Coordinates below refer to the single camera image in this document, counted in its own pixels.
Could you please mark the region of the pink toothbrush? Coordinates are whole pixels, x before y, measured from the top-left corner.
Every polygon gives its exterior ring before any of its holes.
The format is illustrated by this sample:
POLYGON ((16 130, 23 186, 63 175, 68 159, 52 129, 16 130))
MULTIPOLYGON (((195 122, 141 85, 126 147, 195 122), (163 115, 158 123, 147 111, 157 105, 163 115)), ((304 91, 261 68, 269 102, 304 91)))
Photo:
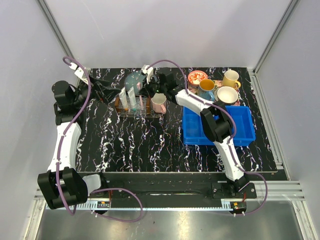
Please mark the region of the pink toothbrush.
MULTIPOLYGON (((142 84, 141 82, 138 82, 137 85, 136 85, 137 89, 138 89, 138 93, 140 93, 140 90, 142 88, 142 84)), ((142 95, 139 94, 139 103, 140 103, 140 108, 143 109, 144 107, 144 103, 143 103, 143 98, 142 98, 142 95)))

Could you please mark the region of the teal cap toothpaste tube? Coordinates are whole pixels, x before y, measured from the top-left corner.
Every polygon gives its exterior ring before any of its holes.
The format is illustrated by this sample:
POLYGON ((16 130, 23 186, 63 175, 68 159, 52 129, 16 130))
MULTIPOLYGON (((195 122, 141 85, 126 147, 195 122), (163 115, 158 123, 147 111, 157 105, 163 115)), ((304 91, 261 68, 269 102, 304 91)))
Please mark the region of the teal cap toothpaste tube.
POLYGON ((127 91, 127 94, 129 97, 131 109, 135 112, 137 110, 137 101, 136 101, 136 95, 135 95, 135 90, 133 86, 127 91))

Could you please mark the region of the pink ceramic mug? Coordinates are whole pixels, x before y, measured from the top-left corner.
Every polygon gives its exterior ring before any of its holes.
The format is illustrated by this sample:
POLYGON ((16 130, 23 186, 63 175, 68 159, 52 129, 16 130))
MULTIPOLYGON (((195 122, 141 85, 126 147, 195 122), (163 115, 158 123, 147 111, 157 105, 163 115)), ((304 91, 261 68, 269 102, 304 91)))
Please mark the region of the pink ceramic mug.
POLYGON ((165 114, 167 112, 167 98, 163 93, 156 93, 151 98, 152 109, 155 113, 165 114))

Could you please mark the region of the orange cap toothpaste tube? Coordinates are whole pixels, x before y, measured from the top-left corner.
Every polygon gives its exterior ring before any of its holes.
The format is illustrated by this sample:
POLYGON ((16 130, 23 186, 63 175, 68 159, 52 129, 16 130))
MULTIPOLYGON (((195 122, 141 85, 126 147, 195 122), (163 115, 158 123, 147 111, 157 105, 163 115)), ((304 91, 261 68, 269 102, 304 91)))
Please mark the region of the orange cap toothpaste tube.
POLYGON ((127 101, 127 95, 126 95, 126 88, 123 87, 119 94, 119 99, 120 99, 120 102, 122 104, 122 107, 124 108, 125 111, 127 111, 129 109, 129 105, 128 105, 128 101, 127 101))

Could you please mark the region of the clear acrylic tray wooden handles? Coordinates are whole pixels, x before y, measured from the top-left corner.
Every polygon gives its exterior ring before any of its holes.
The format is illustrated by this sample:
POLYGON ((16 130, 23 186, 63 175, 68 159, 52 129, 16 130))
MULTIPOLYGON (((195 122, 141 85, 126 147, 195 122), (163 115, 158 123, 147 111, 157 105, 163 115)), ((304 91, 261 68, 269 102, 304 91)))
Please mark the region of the clear acrylic tray wooden handles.
POLYGON ((164 115, 163 113, 157 113, 154 111, 150 98, 143 97, 142 105, 139 97, 136 97, 135 99, 136 105, 132 107, 128 97, 127 105, 122 105, 120 98, 117 96, 114 102, 117 115, 126 118, 160 118, 164 115))

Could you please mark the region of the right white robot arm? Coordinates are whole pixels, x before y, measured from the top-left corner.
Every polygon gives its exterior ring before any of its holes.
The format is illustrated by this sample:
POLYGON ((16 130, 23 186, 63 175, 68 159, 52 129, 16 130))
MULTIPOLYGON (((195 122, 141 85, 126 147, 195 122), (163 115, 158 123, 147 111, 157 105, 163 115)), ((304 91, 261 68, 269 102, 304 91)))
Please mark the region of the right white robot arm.
POLYGON ((249 180, 245 170, 241 167, 234 146, 236 124, 225 105, 221 101, 212 102, 199 98, 178 85, 172 73, 153 74, 146 70, 140 72, 144 76, 142 91, 149 97, 164 94, 168 101, 200 116, 203 133, 208 140, 214 143, 224 165, 227 184, 222 189, 233 198, 243 195, 249 180))

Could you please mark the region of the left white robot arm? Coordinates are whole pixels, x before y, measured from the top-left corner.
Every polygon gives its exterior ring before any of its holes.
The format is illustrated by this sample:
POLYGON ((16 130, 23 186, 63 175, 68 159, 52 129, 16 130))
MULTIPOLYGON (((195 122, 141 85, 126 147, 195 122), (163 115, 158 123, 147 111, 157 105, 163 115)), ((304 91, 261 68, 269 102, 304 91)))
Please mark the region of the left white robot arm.
POLYGON ((45 173, 38 175, 37 183, 52 210, 84 204, 91 193, 102 198, 109 190, 101 173, 80 176, 76 171, 84 109, 90 98, 107 105, 120 93, 120 89, 105 86, 94 78, 90 81, 90 85, 82 82, 74 87, 60 80, 51 87, 57 140, 51 163, 45 173))

